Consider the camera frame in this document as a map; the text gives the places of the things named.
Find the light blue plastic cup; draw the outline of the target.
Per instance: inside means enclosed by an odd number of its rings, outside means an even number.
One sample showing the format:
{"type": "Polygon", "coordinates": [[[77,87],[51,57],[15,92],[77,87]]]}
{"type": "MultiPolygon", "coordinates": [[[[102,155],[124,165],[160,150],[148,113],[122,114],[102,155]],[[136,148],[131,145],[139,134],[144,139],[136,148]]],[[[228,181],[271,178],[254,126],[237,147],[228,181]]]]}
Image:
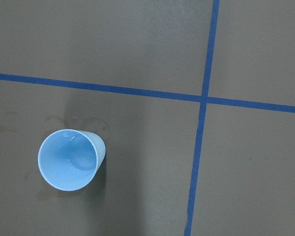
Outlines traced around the light blue plastic cup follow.
{"type": "Polygon", "coordinates": [[[38,152],[38,168],[45,181],[61,191],[76,191],[95,177],[106,155],[97,134],[63,129],[50,134],[38,152]]]}

